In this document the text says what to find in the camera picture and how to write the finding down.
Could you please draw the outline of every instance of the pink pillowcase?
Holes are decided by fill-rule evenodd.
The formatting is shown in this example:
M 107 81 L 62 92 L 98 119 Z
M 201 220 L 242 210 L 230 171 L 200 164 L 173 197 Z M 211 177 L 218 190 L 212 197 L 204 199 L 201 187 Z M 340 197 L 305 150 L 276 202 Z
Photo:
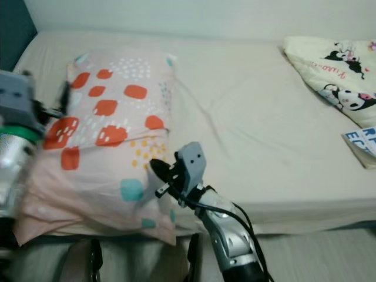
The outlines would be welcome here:
M 69 116 L 53 121 L 31 174 L 20 244 L 93 220 L 175 243 L 169 197 L 152 158 L 165 159 L 174 60 L 162 52 L 97 51 L 68 65 Z

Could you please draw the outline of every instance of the pillow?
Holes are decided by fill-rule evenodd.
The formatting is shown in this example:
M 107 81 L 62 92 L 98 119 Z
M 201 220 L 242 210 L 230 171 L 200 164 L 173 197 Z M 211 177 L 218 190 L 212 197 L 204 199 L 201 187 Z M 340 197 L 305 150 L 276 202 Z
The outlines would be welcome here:
M 16 228 L 20 244 L 84 219 L 175 243 L 169 197 L 148 163 L 165 160 L 174 60 L 96 51 L 68 65 L 69 116 L 54 120 Z
M 361 127 L 376 125 L 376 41 L 290 37 L 284 51 L 305 82 Z

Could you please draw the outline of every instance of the orange pattern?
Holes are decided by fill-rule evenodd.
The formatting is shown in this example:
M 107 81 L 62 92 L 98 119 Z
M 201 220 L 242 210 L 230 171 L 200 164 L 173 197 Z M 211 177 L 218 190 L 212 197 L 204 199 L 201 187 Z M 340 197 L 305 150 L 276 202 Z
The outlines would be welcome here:
M 79 124 L 76 117 L 68 116 L 55 122 L 46 134 L 43 143 L 44 150 L 62 149 L 68 139 L 74 134 Z
M 108 69 L 101 69 L 97 74 L 96 77 L 99 79 L 109 79 L 112 76 L 112 72 Z
M 147 89 L 138 85 L 128 85 L 124 90 L 124 94 L 135 99 L 145 99 Z
M 61 167 L 63 170 L 76 170 L 80 162 L 79 148 L 65 148 L 61 153 Z
M 85 83 L 88 81 L 89 76 L 90 76 L 89 72 L 80 73 L 75 79 L 75 81 L 73 81 L 73 83 L 71 84 L 71 88 L 79 89 L 83 87 Z
M 157 116 L 148 116 L 145 120 L 145 126 L 150 130 L 165 128 L 163 121 Z
M 93 112 L 96 116 L 110 116 L 115 113 L 118 102 L 115 100 L 100 100 Z
M 99 97 L 104 93 L 105 89 L 106 88 L 104 86 L 94 86 L 89 91 L 89 97 Z
M 122 142 L 127 139 L 127 131 L 114 125 L 109 125 L 102 128 L 96 139 L 95 145 L 104 147 L 118 147 Z

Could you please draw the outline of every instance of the floor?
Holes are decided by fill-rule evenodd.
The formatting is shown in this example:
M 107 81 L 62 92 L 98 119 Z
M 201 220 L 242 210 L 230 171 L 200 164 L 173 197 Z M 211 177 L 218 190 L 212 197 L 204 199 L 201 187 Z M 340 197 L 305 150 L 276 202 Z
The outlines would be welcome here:
M 376 281 L 376 229 L 325 231 L 260 239 L 276 282 Z M 157 241 L 103 242 L 103 282 L 183 281 L 189 239 L 176 247 Z M 211 254 L 209 241 L 203 244 Z M 13 265 L 14 281 L 53 282 L 69 244 L 29 246 Z M 215 259 L 205 259 L 200 282 L 221 281 Z

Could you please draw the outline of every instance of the mattress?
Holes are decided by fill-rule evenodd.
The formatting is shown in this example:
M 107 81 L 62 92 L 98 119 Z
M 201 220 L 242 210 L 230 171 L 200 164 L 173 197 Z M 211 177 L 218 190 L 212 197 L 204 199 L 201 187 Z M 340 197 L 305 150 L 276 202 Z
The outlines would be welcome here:
M 170 157 L 199 141 L 207 158 L 204 183 L 241 205 L 258 234 L 306 233 L 376 219 L 376 170 L 363 169 L 340 135 L 356 124 L 304 84 L 279 42 L 41 32 L 15 71 L 31 71 L 36 97 L 53 106 L 67 62 L 120 46 L 177 57 Z M 178 236 L 203 230 L 191 210 L 175 210 Z M 53 234 L 119 232 L 81 222 Z

